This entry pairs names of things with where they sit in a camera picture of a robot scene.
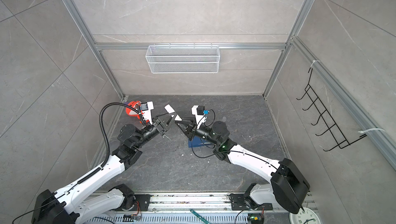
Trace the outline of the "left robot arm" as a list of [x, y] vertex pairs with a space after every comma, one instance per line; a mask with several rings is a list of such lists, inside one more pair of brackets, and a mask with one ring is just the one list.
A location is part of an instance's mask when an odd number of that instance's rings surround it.
[[179, 116], [170, 105], [167, 105], [165, 114], [146, 120], [144, 115], [151, 112], [152, 103], [148, 103], [148, 108], [145, 110], [119, 103], [119, 106], [128, 108], [140, 116], [144, 128], [139, 130], [133, 125], [123, 127], [120, 133], [120, 145], [111, 151], [103, 125], [103, 115], [109, 107], [116, 105], [115, 102], [106, 104], [99, 115], [106, 147], [104, 161], [55, 192], [45, 190], [39, 194], [34, 209], [30, 211], [33, 224], [83, 224], [107, 211], [120, 207], [127, 210], [133, 208], [135, 195], [125, 184], [115, 186], [109, 192], [96, 197], [91, 197], [91, 194], [134, 165], [142, 154], [140, 148], [156, 136], [163, 136], [169, 130], [171, 122]]

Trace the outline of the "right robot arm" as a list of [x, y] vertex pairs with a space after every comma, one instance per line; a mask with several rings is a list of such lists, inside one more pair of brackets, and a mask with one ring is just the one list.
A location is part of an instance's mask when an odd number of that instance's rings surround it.
[[223, 121], [205, 126], [205, 116], [175, 118], [175, 124], [189, 140], [201, 138], [213, 144], [213, 155], [221, 161], [243, 167], [267, 181], [260, 185], [252, 183], [243, 195], [247, 208], [256, 209], [267, 203], [277, 202], [283, 209], [298, 214], [310, 190], [310, 184], [287, 158], [282, 161], [265, 158], [251, 152], [230, 139], [230, 131]]

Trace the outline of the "white glue stick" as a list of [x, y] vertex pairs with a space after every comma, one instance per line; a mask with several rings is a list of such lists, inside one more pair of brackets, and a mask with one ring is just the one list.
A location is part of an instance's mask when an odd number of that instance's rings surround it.
[[176, 121], [182, 121], [182, 118], [177, 114], [170, 104], [165, 106], [165, 110], [171, 115], [171, 117], [174, 117]]

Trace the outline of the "blue envelope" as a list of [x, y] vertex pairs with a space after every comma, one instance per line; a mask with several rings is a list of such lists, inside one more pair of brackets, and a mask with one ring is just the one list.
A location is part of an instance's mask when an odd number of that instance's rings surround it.
[[214, 148], [214, 145], [207, 141], [204, 140], [203, 138], [199, 138], [199, 137], [194, 137], [193, 140], [188, 140], [188, 147], [189, 148], [196, 148], [196, 147], [208, 147], [208, 148]]

